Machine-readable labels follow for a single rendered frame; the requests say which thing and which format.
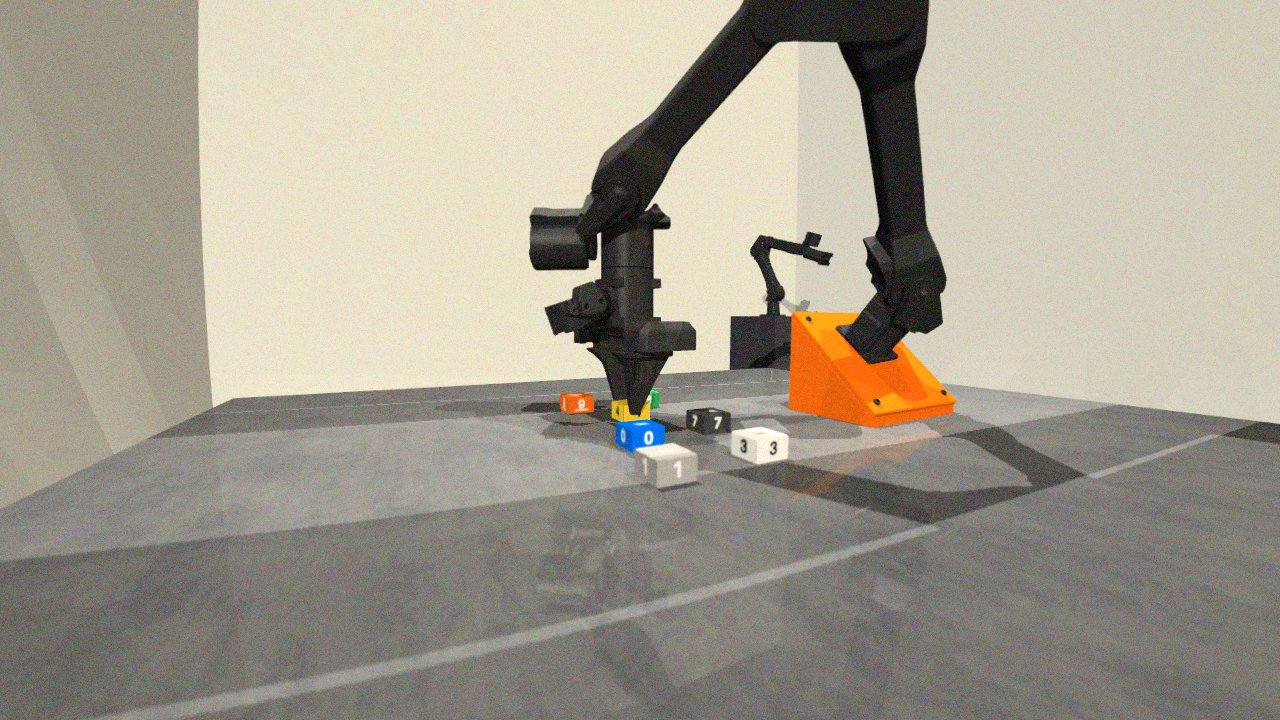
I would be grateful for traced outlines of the blue block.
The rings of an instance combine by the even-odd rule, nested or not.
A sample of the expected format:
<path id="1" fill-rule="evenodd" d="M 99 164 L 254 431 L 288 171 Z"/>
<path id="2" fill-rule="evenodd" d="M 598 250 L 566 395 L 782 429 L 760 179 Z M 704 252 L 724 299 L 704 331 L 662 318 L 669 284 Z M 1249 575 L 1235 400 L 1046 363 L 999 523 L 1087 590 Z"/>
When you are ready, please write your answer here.
<path id="1" fill-rule="evenodd" d="M 616 445 L 632 454 L 636 448 L 666 445 L 666 427 L 648 419 L 617 421 Z"/>

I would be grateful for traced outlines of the yellow block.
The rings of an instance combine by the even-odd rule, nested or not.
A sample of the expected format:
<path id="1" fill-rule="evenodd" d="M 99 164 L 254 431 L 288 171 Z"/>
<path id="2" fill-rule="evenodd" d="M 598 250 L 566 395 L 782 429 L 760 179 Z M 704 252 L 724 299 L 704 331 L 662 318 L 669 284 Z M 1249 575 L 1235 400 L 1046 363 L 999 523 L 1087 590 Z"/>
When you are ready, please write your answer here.
<path id="1" fill-rule="evenodd" d="M 612 418 L 618 421 L 650 420 L 650 404 L 645 402 L 639 415 L 630 415 L 627 400 L 612 401 Z"/>

